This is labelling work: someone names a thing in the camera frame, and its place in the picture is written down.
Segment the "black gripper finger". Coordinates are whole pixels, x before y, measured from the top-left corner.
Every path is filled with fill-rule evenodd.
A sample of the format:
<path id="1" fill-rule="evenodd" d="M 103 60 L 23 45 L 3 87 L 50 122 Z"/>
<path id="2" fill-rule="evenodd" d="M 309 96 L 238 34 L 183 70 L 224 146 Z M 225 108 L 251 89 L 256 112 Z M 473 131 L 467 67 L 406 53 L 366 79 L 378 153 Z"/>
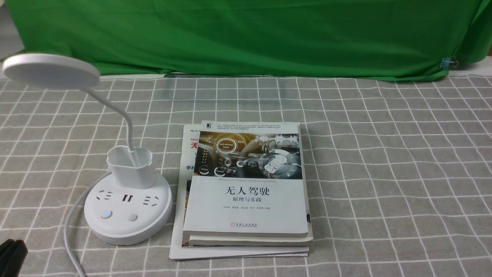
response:
<path id="1" fill-rule="evenodd" d="M 23 240 L 7 239 L 0 246 L 0 276 L 17 277 L 28 249 Z"/>

